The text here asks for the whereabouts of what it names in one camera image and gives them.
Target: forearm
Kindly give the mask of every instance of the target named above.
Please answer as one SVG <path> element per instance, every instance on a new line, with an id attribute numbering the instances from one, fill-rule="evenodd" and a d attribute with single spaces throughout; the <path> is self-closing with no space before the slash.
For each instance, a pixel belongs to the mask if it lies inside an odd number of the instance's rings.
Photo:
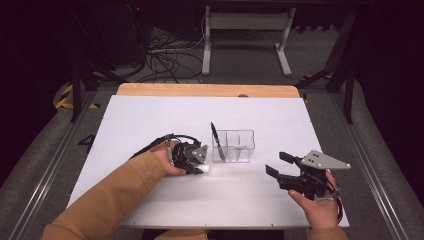
<path id="1" fill-rule="evenodd" d="M 308 240 L 347 240 L 346 234 L 341 227 L 306 230 Z"/>
<path id="2" fill-rule="evenodd" d="M 121 165 L 44 230 L 43 239 L 107 239 L 166 174 L 150 151 Z"/>

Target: person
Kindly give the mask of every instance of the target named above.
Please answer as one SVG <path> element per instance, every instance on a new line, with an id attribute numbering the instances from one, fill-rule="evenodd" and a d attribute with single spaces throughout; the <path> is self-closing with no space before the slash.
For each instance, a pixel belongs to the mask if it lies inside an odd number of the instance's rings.
<path id="1" fill-rule="evenodd" d="M 47 225 L 42 239 L 109 239 L 166 174 L 185 174 L 170 164 L 166 148 L 162 142 L 115 169 Z M 335 183 L 330 173 L 327 177 Z M 296 191 L 288 193 L 305 211 L 309 240 L 347 239 L 338 227 L 335 201 L 314 202 Z M 207 231 L 169 230 L 156 239 L 207 240 Z"/>

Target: black pen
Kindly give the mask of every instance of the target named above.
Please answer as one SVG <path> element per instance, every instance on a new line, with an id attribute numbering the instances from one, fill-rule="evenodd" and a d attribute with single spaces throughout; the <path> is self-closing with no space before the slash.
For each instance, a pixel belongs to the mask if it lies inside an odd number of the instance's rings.
<path id="1" fill-rule="evenodd" d="M 216 132 L 216 128 L 215 128 L 215 125 L 213 125 L 213 122 L 211 122 L 211 128 L 212 128 L 213 137 L 215 138 L 215 142 L 218 147 L 219 157 L 222 160 L 225 160 L 225 155 L 224 155 L 224 152 L 222 151 L 221 144 L 219 143 L 218 133 Z"/>

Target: hand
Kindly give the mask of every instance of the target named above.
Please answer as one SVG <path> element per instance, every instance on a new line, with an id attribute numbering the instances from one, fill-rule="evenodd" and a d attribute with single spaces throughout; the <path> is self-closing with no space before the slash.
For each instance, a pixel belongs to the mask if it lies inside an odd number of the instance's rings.
<path id="1" fill-rule="evenodd" d="M 177 145 L 177 141 L 171 141 L 171 149 L 174 149 L 175 145 Z M 167 146 L 165 142 L 161 142 L 158 145 L 152 147 L 150 151 L 159 159 L 165 168 L 166 173 L 171 175 L 184 175 L 186 171 L 181 168 L 176 168 L 171 165 L 168 158 Z"/>
<path id="2" fill-rule="evenodd" d="M 326 176 L 333 186 L 337 186 L 336 179 L 329 171 L 326 171 Z M 338 205 L 335 200 L 312 201 L 295 190 L 289 190 L 288 194 L 305 211 L 306 219 L 312 229 L 338 226 Z"/>

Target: transparent organizer box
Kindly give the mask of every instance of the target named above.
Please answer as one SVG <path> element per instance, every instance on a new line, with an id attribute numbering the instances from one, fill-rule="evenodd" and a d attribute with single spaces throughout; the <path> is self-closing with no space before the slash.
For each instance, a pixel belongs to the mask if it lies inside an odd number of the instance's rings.
<path id="1" fill-rule="evenodd" d="M 212 135 L 212 162 L 250 162 L 250 157 L 255 149 L 255 134 L 253 130 L 217 130 L 216 132 L 218 134 L 221 147 L 218 147 L 215 138 Z"/>

